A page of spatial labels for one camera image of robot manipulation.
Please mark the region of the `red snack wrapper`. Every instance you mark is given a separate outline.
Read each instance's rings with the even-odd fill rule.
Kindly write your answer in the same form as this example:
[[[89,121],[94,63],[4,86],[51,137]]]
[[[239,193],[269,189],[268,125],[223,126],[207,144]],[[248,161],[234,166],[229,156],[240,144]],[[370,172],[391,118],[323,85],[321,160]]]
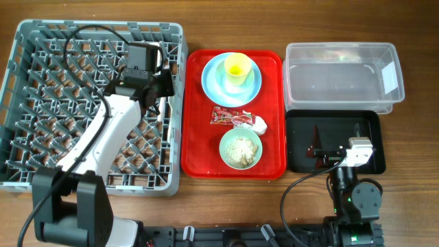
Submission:
[[[256,117],[246,111],[235,111],[220,106],[215,106],[211,113],[210,124],[238,126],[240,124],[253,125]]]

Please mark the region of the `white plastic spoon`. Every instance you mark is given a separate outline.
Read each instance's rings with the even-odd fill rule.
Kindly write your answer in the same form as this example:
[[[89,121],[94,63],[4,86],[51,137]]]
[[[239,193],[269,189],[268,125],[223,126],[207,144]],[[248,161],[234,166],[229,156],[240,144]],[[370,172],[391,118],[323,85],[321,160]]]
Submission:
[[[169,125],[167,131],[167,141],[171,142],[171,133],[172,133],[172,116],[174,109],[174,96],[168,97],[168,105],[169,105]]]

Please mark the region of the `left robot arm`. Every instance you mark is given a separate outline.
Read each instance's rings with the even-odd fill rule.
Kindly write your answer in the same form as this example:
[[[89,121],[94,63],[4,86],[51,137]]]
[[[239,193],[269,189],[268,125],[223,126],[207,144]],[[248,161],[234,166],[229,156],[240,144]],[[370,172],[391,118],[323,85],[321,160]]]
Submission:
[[[145,246],[143,223],[114,216],[106,191],[110,165],[126,137],[155,101],[174,94],[158,43],[130,43],[128,65],[100,95],[99,111],[54,167],[32,181],[34,209],[27,219],[41,242],[66,246]]]

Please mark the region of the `light green bowl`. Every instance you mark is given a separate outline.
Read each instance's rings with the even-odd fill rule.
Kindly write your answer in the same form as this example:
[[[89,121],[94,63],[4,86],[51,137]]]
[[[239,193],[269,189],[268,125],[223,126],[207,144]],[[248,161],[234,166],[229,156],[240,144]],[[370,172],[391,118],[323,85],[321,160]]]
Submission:
[[[234,139],[236,139],[237,137],[243,137],[243,138],[247,138],[250,139],[253,143],[257,144],[259,146],[259,149],[257,150],[256,156],[254,158],[253,163],[245,168],[236,168],[233,167],[231,165],[228,164],[227,160],[226,160],[226,155],[225,155],[225,149],[226,146]],[[259,136],[257,134],[255,134],[253,131],[249,130],[249,129],[245,129],[245,128],[234,128],[232,130],[229,130],[221,139],[220,141],[220,145],[219,145],[219,153],[220,156],[222,158],[222,160],[225,162],[225,164],[227,164],[227,166],[233,168],[233,169],[237,169],[237,170],[246,170],[246,169],[250,169],[252,167],[254,167],[260,160],[261,155],[263,152],[263,145],[262,142],[259,138]]]

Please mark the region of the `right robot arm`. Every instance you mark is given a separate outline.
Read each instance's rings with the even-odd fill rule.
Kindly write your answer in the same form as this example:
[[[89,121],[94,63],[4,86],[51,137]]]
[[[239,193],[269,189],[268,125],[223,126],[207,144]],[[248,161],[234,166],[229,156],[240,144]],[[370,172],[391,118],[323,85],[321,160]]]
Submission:
[[[383,187],[371,178],[357,177],[357,169],[371,159],[374,148],[367,137],[351,137],[348,147],[325,150],[318,128],[307,157],[316,159],[327,177],[327,189],[335,215],[324,218],[322,243],[325,246],[377,246],[373,222],[379,219]]]

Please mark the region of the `white tissue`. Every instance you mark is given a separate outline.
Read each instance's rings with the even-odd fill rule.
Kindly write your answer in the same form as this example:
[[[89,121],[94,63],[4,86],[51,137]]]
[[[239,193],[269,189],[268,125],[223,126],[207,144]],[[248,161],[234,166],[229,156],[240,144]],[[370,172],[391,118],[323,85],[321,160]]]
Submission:
[[[253,131],[258,136],[263,135],[268,129],[266,122],[257,115],[243,111],[242,114],[233,117],[234,127],[245,128]]]

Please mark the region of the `rice and peanut leftovers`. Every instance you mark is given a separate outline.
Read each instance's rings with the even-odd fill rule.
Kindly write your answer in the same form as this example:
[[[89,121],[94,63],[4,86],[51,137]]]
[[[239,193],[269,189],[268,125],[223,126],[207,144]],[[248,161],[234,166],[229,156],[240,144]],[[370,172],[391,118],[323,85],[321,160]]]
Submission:
[[[237,137],[226,146],[226,160],[236,168],[248,167],[253,163],[258,149],[259,146],[250,139]]]

